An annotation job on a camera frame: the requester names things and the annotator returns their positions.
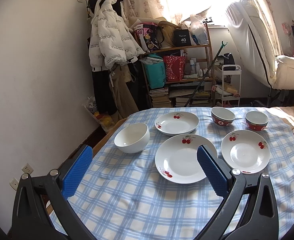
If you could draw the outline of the black box marked 40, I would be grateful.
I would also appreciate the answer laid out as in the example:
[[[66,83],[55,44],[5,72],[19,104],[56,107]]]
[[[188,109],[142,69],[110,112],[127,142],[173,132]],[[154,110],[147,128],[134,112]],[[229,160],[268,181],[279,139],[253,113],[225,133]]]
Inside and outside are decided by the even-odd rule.
[[[187,29],[177,29],[173,32],[173,44],[176,47],[191,46],[190,34]]]

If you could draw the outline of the white plastic bag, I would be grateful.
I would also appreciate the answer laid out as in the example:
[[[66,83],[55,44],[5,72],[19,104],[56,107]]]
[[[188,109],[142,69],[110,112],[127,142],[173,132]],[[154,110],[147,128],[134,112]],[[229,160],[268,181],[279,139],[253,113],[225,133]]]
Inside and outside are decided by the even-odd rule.
[[[207,31],[205,27],[206,15],[210,8],[205,9],[195,15],[190,15],[189,18],[180,23],[182,29],[187,29],[190,32],[191,38],[197,45],[208,44]]]

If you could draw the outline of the stack of books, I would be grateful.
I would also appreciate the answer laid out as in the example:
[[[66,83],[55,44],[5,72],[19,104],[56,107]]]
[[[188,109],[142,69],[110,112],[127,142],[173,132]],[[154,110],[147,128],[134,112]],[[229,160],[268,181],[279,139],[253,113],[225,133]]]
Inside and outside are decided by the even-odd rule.
[[[152,89],[149,92],[153,108],[171,107],[171,101],[168,98],[168,87]]]

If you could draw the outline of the green clothes pole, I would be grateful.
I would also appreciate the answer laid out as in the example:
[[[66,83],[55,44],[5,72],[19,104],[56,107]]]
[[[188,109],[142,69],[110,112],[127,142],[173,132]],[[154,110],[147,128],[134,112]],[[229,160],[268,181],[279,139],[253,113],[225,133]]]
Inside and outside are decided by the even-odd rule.
[[[202,83],[204,82],[204,80],[207,78],[208,74],[211,72],[212,67],[215,64],[215,61],[217,60],[218,56],[220,55],[220,52],[222,51],[222,49],[227,45],[228,43],[224,41],[221,42],[221,46],[218,50],[218,52],[216,53],[214,59],[212,60],[212,62],[210,63],[209,68],[207,69],[207,71],[205,72],[204,76],[202,77],[202,79],[199,81],[197,87],[194,89],[193,93],[191,94],[190,98],[188,98],[188,101],[185,103],[184,107],[188,107],[191,103],[191,101],[193,100],[194,95],[196,94],[196,92],[199,90],[200,86],[202,85]]]

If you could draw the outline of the wooden shelf unit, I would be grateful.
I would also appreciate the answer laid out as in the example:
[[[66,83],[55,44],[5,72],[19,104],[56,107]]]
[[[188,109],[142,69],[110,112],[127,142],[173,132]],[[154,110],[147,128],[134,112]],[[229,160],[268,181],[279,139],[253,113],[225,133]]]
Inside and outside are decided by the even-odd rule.
[[[150,53],[145,53],[145,54],[141,55],[140,58],[143,59],[144,57],[147,57],[150,54],[156,54],[156,55],[163,58],[164,56],[177,55],[179,52],[187,53],[187,51],[190,49],[203,48],[205,50],[205,58],[199,58],[196,60],[196,62],[200,63],[200,64],[206,64],[206,69],[208,69],[210,66],[210,63],[212,62],[212,60],[214,58],[212,55],[211,39],[210,39],[209,28],[208,28],[207,23],[205,23],[205,27],[206,27],[206,31],[207,31],[208,44],[186,46],[186,47],[165,48],[165,49],[156,50],[156,51],[153,51]],[[179,89],[186,90],[186,89],[191,89],[191,88],[195,89],[203,76],[198,76],[197,78],[185,78],[184,77],[181,81],[173,81],[173,82],[165,81],[165,87],[168,87],[169,91],[171,91],[172,89],[177,89],[177,90],[179,90]],[[193,107],[193,106],[211,107],[211,106],[213,106],[215,103],[215,96],[214,96],[214,92],[212,92],[211,89],[214,84],[215,84],[215,74],[214,74],[214,70],[212,67],[211,72],[208,74],[207,78],[204,80],[204,82],[200,86],[199,90],[194,95],[193,100],[191,101],[191,103],[188,107]]]

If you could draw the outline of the plain white bowl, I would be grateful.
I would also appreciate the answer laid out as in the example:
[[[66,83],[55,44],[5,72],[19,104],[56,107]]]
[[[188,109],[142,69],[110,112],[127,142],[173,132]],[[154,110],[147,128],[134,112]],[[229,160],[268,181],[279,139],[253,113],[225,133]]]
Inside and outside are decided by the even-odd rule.
[[[114,138],[114,144],[119,150],[127,154],[141,152],[150,140],[147,124],[136,123],[122,129]]]

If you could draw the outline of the red patterned bag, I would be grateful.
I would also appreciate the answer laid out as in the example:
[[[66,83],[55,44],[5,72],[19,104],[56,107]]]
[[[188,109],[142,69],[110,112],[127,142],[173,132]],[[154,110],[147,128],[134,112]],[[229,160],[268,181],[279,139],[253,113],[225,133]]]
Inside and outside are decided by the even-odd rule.
[[[166,80],[168,82],[181,81],[183,79],[186,55],[187,53],[183,52],[182,56],[169,55],[163,57]]]

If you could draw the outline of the teal shopping bag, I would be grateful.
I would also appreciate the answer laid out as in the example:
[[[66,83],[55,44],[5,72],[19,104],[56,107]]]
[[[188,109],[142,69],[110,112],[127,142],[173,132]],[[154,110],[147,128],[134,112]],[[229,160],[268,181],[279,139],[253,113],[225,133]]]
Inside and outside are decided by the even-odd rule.
[[[156,54],[150,54],[140,61],[144,65],[150,88],[162,88],[166,81],[165,64],[163,58]]]

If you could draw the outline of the red patterned bowl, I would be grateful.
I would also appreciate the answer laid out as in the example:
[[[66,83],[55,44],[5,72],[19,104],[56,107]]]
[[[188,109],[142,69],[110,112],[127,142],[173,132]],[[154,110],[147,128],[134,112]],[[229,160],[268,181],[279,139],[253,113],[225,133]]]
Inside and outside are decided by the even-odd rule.
[[[249,129],[254,131],[262,131],[268,124],[268,116],[259,111],[249,111],[245,116],[246,124]]]
[[[221,127],[231,127],[236,116],[234,112],[223,107],[212,107],[211,109],[212,121]]]

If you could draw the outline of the white folded mattress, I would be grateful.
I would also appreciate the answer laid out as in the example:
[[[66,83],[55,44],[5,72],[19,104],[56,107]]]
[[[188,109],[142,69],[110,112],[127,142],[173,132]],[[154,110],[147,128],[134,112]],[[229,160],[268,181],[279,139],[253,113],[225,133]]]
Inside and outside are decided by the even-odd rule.
[[[274,51],[254,0],[234,2],[226,14],[244,68],[269,88],[294,90],[294,57]]]

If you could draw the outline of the white rolling cart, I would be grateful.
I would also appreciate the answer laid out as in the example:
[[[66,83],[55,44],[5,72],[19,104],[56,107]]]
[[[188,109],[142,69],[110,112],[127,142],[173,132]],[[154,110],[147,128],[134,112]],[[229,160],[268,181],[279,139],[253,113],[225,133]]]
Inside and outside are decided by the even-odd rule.
[[[238,64],[215,64],[215,84],[212,87],[215,103],[222,107],[239,107],[242,69]]]

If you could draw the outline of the wall power socket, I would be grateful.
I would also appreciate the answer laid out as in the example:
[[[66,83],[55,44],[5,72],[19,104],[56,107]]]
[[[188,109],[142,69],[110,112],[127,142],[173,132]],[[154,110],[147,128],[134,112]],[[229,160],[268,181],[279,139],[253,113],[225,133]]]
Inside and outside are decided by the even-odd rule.
[[[11,181],[10,181],[10,186],[16,191],[18,189],[18,180],[16,178],[13,178]]]
[[[34,169],[30,166],[30,164],[26,163],[26,165],[22,167],[22,171],[23,173],[32,174]]]

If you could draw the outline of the cherry plate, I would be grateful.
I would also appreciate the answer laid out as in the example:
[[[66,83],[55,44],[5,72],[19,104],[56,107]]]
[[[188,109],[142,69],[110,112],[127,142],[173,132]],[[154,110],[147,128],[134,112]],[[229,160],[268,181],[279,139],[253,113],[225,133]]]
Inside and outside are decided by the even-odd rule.
[[[175,135],[161,144],[155,154],[155,166],[167,180],[178,184],[192,184],[206,175],[197,161],[197,149],[206,145],[217,155],[214,144],[197,134]]]
[[[168,136],[193,132],[199,124],[199,118],[190,112],[170,112],[156,119],[155,128]]]
[[[264,170],[271,156],[267,141],[261,135],[248,130],[228,133],[221,142],[221,154],[231,168],[246,174]]]

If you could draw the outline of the white puffer jacket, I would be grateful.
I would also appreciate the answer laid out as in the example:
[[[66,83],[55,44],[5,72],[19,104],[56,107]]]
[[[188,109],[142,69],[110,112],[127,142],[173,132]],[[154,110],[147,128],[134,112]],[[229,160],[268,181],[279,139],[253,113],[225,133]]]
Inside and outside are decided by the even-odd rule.
[[[93,72],[111,70],[115,64],[136,62],[144,51],[130,33],[122,15],[113,9],[121,0],[98,0],[91,20],[89,46]]]

